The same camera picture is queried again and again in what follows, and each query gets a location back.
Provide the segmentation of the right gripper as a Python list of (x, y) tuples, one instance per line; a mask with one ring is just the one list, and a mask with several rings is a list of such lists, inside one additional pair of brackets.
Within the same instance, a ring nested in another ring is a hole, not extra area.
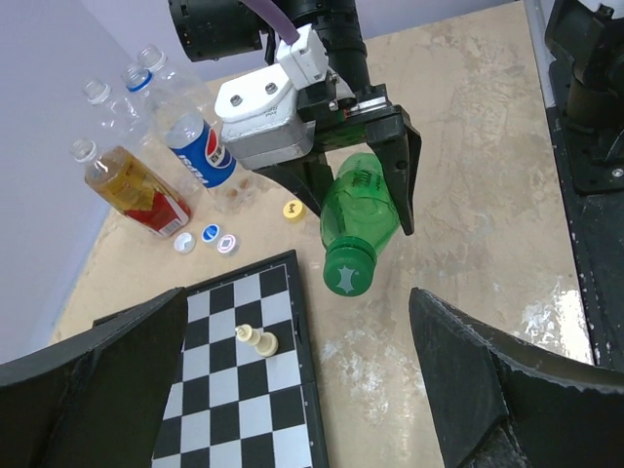
[(333, 183), (332, 168), (321, 152), (367, 143), (382, 166), (404, 233), (412, 235), (422, 138), (405, 109), (389, 100), (386, 85), (366, 86), (354, 97), (342, 99), (327, 84), (314, 85), (298, 92), (296, 110), (306, 124), (314, 126), (312, 150), (318, 153), (254, 172), (278, 183), (319, 214)]

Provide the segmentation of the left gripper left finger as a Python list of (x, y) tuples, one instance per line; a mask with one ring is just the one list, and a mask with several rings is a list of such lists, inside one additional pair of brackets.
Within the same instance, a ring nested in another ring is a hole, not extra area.
[(175, 288), (3, 364), (2, 466), (149, 466), (187, 312)]

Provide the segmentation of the green plastic bottle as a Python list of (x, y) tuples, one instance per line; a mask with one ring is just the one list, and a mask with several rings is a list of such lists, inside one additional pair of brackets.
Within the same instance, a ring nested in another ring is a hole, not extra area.
[(326, 254), (337, 247), (357, 247), (369, 253), (377, 266), (399, 225), (377, 156), (350, 155), (335, 175), (320, 215)]

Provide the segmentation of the green bottle cap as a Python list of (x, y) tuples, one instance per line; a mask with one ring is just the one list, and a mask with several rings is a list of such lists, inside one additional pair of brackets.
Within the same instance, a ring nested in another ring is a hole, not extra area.
[(358, 296), (371, 287), (375, 259), (357, 247), (337, 247), (326, 254), (323, 271), (325, 285), (341, 296)]

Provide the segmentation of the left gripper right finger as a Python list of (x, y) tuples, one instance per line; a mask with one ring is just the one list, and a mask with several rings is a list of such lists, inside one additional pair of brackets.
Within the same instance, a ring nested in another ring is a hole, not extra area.
[(445, 466), (622, 466), (622, 373), (532, 345), (419, 288), (409, 318)]

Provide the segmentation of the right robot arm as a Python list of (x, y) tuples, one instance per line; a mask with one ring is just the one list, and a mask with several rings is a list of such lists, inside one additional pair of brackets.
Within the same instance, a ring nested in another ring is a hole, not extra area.
[(313, 213), (321, 211), (333, 181), (326, 154), (365, 143), (382, 166), (405, 234), (414, 231), (413, 192), (421, 136), (393, 104), (385, 85), (372, 85), (353, 1), (172, 1), (179, 42), (192, 61), (262, 50), (267, 64), (299, 28), (319, 36), (330, 69), (295, 95), (298, 116), (314, 126), (311, 150), (285, 162), (258, 157), (256, 173), (291, 192)]

